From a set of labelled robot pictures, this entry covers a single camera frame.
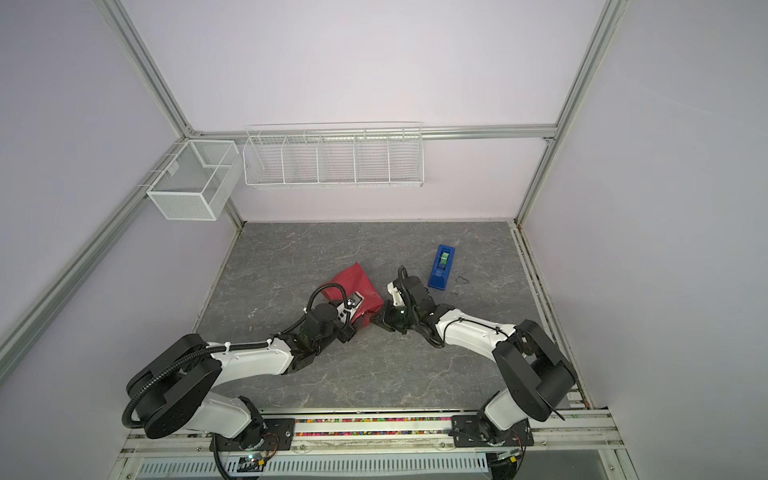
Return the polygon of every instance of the table surface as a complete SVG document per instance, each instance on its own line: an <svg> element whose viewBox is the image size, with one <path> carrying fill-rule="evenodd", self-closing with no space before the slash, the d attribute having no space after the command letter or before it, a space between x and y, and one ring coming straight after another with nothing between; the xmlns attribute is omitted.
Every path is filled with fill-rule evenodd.
<svg viewBox="0 0 768 480"><path fill-rule="evenodd" d="M441 243L456 253L448 288L430 289L437 303L500 323L540 321L507 223L248 223L197 331L206 341L264 339L298 320L312 290L355 262L382 298L398 265L426 284ZM260 409L479 409L504 387L483 356L370 325L299 372L214 391L246 396Z"/></svg>

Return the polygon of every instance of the red pouch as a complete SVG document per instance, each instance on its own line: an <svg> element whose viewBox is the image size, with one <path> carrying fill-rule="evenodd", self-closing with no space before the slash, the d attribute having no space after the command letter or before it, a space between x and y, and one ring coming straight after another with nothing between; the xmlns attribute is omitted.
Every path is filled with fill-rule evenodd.
<svg viewBox="0 0 768 480"><path fill-rule="evenodd" d="M366 275L365 270L362 269L359 263L355 262L350 268L339 273L333 277L332 282L341 284L346 290L347 295L351 295L353 292L359 292L363 297L362 305L355 312L355 316L352 317L352 322L362 322L357 325L357 329L361 329L368 326L371 323L371 317L374 316L381 307L384 306L384 300L373 288L371 279ZM341 300L341 292L335 288L328 288L323 290L323 295L328 300Z"/></svg>

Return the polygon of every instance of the white mesh basket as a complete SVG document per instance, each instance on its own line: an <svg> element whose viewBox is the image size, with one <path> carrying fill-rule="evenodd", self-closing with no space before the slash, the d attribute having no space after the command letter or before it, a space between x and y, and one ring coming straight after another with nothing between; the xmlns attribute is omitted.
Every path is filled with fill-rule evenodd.
<svg viewBox="0 0 768 480"><path fill-rule="evenodd" d="M188 140L147 195L168 220L216 220L242 174L233 141Z"/></svg>
<svg viewBox="0 0 768 480"><path fill-rule="evenodd" d="M424 183L424 149L418 124L347 129L329 126L334 128L247 127L249 136L243 146L246 184L284 188Z"/></svg>

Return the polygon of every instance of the wire basket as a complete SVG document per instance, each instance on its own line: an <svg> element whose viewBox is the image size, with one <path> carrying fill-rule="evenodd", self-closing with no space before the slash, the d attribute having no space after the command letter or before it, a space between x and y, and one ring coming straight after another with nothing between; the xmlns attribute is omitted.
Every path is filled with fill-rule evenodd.
<svg viewBox="0 0 768 480"><path fill-rule="evenodd" d="M168 220L216 220L242 174L235 142L188 140L147 195Z"/></svg>
<svg viewBox="0 0 768 480"><path fill-rule="evenodd" d="M424 183L419 124L339 128L338 124L247 127L245 182L254 188L361 187Z"/></svg>

